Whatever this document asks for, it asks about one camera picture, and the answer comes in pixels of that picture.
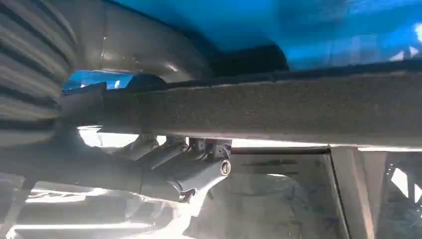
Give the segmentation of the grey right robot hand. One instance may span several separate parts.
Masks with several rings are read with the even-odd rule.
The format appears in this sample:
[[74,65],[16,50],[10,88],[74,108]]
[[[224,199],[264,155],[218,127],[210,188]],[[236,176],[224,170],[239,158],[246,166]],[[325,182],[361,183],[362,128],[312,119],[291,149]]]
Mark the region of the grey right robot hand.
[[168,81],[209,74],[183,35],[105,0],[0,3],[0,171],[20,180],[79,184],[179,201],[179,189],[114,155],[139,139],[72,126],[97,112],[101,86],[63,96],[77,71],[156,73]]

